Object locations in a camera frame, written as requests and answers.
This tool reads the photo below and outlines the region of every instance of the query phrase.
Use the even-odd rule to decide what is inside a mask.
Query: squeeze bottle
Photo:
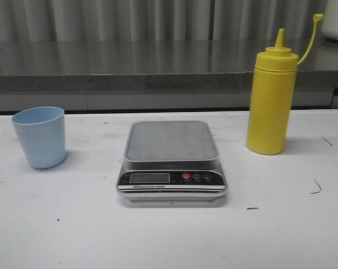
[[[250,150],[273,155],[284,149],[297,66],[308,55],[317,21],[322,19],[323,14],[313,16],[311,42],[300,61],[298,55],[284,47],[284,29],[279,30],[274,47],[257,54],[246,142]]]

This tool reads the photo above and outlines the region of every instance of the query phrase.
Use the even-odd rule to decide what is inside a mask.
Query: scale
[[[132,201],[211,201],[227,183],[203,121],[131,125],[117,191]]]

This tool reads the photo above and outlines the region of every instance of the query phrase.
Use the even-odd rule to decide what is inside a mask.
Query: bottle cap
[[[274,47],[268,47],[265,52],[257,54],[256,68],[273,72],[297,70],[298,55],[283,46],[284,31],[282,28],[279,30]]]

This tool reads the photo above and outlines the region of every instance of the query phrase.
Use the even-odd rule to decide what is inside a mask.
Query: white container
[[[328,0],[325,19],[322,25],[322,35],[338,41],[338,0]]]

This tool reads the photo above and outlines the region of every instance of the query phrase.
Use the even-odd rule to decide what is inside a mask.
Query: cup
[[[31,167],[50,168],[64,161],[63,109],[43,106],[23,110],[12,117],[12,123]]]

